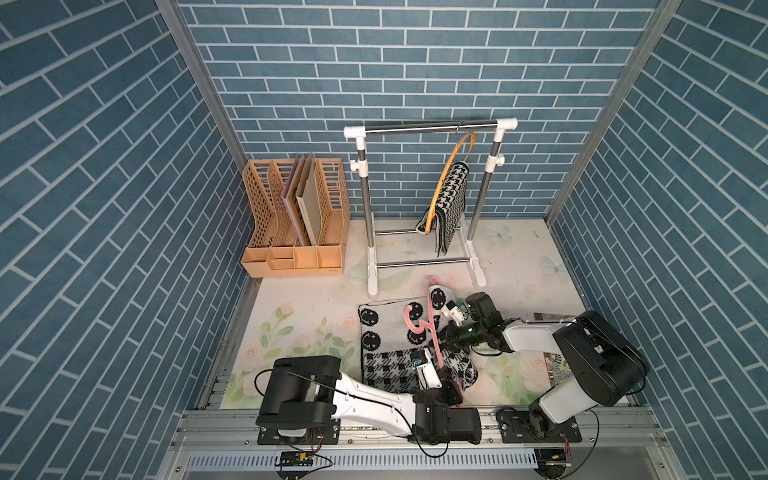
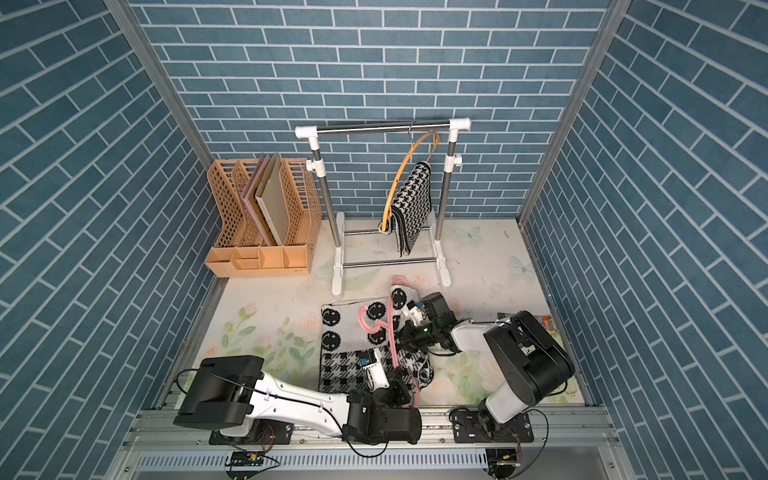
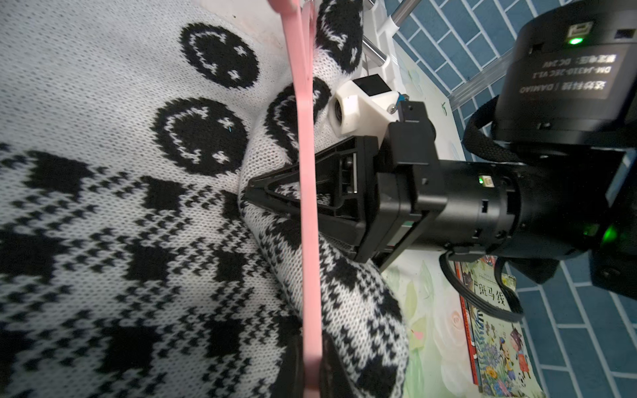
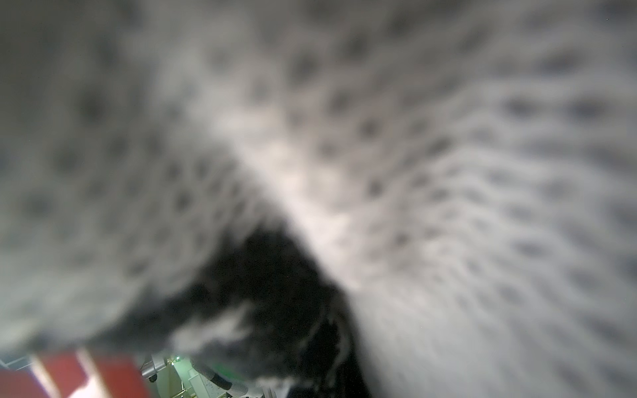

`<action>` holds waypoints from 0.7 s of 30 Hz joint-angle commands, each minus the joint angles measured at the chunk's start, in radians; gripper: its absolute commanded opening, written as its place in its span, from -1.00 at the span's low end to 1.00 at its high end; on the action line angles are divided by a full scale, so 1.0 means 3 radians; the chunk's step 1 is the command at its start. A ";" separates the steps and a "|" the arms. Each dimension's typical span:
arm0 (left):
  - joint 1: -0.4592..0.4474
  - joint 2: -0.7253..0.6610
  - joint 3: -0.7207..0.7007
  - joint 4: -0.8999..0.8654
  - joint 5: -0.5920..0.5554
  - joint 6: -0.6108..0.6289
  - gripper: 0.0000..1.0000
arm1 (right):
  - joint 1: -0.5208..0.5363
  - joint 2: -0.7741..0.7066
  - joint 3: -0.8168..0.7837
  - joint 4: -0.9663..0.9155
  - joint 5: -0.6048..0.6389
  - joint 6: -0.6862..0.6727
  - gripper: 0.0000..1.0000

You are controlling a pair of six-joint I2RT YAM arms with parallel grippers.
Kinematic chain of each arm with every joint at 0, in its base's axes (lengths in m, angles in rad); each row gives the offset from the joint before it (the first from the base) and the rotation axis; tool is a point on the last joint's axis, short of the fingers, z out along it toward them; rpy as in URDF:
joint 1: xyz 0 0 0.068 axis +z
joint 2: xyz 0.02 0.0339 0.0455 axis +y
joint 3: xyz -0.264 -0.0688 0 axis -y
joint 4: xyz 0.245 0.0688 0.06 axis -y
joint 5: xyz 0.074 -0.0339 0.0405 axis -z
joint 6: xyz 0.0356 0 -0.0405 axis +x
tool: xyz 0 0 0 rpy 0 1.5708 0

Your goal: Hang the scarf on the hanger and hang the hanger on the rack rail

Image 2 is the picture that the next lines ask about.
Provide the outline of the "houndstooth black white scarf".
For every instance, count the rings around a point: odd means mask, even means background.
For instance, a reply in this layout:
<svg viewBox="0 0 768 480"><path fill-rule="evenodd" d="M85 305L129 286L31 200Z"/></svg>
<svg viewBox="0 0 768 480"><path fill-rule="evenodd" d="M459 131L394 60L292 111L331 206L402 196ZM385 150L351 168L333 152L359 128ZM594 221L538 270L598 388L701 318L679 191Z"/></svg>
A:
<svg viewBox="0 0 768 480"><path fill-rule="evenodd" d="M405 183L394 195L386 234L393 233L401 257L408 256L416 243L429 213L432 211L430 193L431 167L418 162Z"/></svg>

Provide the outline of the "smiley face grey scarf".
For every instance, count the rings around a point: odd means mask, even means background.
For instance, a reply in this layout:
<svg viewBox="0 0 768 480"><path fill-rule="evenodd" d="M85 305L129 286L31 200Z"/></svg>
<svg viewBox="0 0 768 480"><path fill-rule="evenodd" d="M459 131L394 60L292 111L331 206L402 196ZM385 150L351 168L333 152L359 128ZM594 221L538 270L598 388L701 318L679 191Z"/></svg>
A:
<svg viewBox="0 0 768 480"><path fill-rule="evenodd" d="M387 373L393 370L387 335L384 329L377 334L367 334L359 325L358 311L368 306L366 323L372 325L376 319L387 320L385 313L387 297L391 295L394 307L394 328L401 377L408 389L414 391L411 376L417 377L420 390L429 386L434 379L434 369L429 356L421 351L409 352L398 340L398 332L405 321L401 308L409 301L421 301L417 290L395 285L385 297L358 301L336 302L321 308L322 335L319 367L319 390L325 393L349 393L353 390L367 390L365 373L358 365L359 355L369 349L381 352Z"/></svg>

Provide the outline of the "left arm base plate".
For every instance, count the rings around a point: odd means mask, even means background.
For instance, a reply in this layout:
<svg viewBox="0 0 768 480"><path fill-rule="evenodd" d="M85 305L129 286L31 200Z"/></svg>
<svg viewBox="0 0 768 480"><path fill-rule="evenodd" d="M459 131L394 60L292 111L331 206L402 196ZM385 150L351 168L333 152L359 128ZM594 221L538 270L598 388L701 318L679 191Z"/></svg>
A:
<svg viewBox="0 0 768 480"><path fill-rule="evenodd" d="M288 445L293 435L294 425L269 419L247 420L243 425L213 431L209 437L210 445L253 445L263 448L275 445Z"/></svg>

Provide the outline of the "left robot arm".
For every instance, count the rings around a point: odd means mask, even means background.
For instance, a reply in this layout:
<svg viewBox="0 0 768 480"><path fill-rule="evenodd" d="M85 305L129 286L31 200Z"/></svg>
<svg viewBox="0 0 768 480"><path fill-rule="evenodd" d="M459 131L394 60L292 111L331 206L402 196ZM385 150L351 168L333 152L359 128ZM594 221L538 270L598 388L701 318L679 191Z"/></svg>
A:
<svg viewBox="0 0 768 480"><path fill-rule="evenodd" d="M308 390L274 378L262 370L263 363L254 355L203 360L174 424L239 437L255 420L267 419L367 445L415 444L421 437L421 416L414 407L394 406L381 393Z"/></svg>

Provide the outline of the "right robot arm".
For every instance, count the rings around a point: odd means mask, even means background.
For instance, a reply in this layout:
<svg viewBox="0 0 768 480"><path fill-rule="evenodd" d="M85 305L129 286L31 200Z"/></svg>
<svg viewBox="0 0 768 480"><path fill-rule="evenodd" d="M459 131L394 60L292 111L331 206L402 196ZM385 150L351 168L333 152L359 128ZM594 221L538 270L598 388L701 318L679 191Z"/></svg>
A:
<svg viewBox="0 0 768 480"><path fill-rule="evenodd" d="M455 441L528 442L529 433L516 427L528 412L567 384L575 366L564 348L528 311L494 322L458 319L439 292L400 308L404 325L396 337L413 352L451 356L465 352L490 353L504 382L475 408L451 411Z"/></svg>

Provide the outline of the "pink clothes hanger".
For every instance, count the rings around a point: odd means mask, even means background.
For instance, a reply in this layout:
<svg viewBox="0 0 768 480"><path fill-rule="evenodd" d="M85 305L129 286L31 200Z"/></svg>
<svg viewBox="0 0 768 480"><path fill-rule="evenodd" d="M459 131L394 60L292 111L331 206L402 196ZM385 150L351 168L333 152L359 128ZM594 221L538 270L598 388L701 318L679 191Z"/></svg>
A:
<svg viewBox="0 0 768 480"><path fill-rule="evenodd" d="M406 286L410 288L410 284L408 280L403 276L395 276L392 279L392 287L395 285L401 285ZM399 367L399 358L397 354L397 346L395 341L395 328L394 328L394 321L393 321L393 315L394 315L394 307L392 306L392 298L391 295L387 297L387 301L389 302L386 307L385 313L387 314L387 320L381 321L379 319L376 319L375 322L372 325L369 325L366 323L366 315L368 311L368 306L363 306L358 311L358 322L361 328L370 335L377 334L381 329L384 329L387 335L388 340L388 347L390 351L391 361L393 365L392 372L394 373L395 369ZM418 407L420 402L420 387L418 383L417 377L411 376L413 385L414 385L414 391L412 395L412 406Z"/></svg>

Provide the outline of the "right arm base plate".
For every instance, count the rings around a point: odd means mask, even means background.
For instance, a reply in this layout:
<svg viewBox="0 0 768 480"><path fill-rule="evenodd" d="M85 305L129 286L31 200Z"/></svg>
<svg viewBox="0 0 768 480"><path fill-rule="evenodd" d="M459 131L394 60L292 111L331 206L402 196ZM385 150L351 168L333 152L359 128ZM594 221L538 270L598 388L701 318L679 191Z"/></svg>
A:
<svg viewBox="0 0 768 480"><path fill-rule="evenodd" d="M503 424L478 409L457 407L449 412L454 441L464 443L532 443L534 434L527 413Z"/></svg>

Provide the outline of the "orange clothes hanger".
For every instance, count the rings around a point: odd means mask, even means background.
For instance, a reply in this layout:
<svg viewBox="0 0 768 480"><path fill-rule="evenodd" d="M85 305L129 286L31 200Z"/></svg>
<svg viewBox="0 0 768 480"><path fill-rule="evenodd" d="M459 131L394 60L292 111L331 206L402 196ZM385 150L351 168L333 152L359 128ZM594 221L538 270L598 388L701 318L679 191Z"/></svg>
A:
<svg viewBox="0 0 768 480"><path fill-rule="evenodd" d="M390 224L390 219L392 217L392 203L394 201L396 189L400 183L401 177L405 171L406 166L413 158L413 155L416 153L416 150L418 147L423 144L425 141L429 140L431 142L431 150L430 153L427 156L427 160L430 160L431 157L434 155L434 151L439 145L441 141L440 135L436 131L429 131L428 133L421 136L418 140L413 140L410 143L410 148L408 152L405 154L399 169L397 173L395 174L394 180L392 181L390 190L387 194L384 210L382 213L381 222L379 225L379 231L383 234L387 234L389 232L388 225Z"/></svg>

